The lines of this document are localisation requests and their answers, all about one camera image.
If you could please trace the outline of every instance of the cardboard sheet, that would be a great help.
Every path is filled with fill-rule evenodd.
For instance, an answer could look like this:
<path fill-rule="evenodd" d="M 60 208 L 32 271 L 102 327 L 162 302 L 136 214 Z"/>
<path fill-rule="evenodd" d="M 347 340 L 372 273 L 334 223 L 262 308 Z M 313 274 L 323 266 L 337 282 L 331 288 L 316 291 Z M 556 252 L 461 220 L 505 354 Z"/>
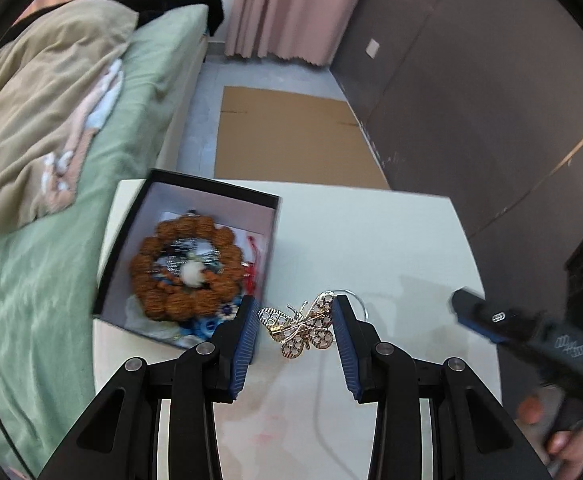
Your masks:
<path fill-rule="evenodd" d="M 216 178 L 389 189 L 346 102 L 225 87 Z"/>

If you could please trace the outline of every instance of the open box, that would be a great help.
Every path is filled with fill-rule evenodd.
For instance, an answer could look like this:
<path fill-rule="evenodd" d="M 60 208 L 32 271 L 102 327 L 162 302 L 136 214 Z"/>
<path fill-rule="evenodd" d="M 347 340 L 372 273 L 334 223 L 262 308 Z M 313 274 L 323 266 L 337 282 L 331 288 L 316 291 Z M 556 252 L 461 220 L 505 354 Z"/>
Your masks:
<path fill-rule="evenodd" d="M 240 301 L 225 304 L 217 316 L 194 317 L 187 322 L 156 321 L 144 315 L 134 296 L 130 263 L 139 253 L 145 237 L 154 235 L 156 225 L 191 210 L 214 218 L 216 227 L 227 226 L 243 261 L 256 262 L 253 296 L 262 302 L 270 264 L 280 197 L 181 173 L 152 170 L 134 199 L 116 237 L 100 280 L 93 316 L 115 326 L 165 342 L 190 348 L 206 340 L 219 322 L 232 318 Z"/>

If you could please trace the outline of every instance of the beige blanket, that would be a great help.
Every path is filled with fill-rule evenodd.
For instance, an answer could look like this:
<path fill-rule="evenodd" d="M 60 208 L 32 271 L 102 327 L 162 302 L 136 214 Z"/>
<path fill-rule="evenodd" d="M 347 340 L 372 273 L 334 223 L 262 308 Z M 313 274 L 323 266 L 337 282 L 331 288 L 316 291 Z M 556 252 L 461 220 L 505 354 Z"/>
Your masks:
<path fill-rule="evenodd" d="M 111 0 L 76 0 L 0 50 L 0 232 L 73 202 L 95 133 L 86 119 L 120 86 L 115 61 L 136 21 Z"/>

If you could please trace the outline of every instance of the tiled floor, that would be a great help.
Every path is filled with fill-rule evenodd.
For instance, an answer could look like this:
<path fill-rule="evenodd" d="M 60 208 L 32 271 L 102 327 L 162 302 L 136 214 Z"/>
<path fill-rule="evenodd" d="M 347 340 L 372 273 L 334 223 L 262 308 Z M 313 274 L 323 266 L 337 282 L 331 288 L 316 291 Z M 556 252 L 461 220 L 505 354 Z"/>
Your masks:
<path fill-rule="evenodd" d="M 345 101 L 326 68 L 271 59 L 208 59 L 198 76 L 178 155 L 178 171 L 214 177 L 216 137 L 225 86 L 283 90 Z"/>

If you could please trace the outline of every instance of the white light switch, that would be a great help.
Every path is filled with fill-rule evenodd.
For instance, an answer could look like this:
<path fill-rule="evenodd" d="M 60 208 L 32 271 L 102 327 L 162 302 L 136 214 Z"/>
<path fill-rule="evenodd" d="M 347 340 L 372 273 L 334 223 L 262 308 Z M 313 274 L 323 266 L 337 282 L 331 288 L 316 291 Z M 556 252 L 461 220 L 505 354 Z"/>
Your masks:
<path fill-rule="evenodd" d="M 367 56 L 374 59 L 376 57 L 376 53 L 378 52 L 379 47 L 380 44 L 378 43 L 378 41 L 374 40 L 374 38 L 371 38 L 369 40 L 369 45 L 367 45 L 367 48 L 365 49 Z"/>

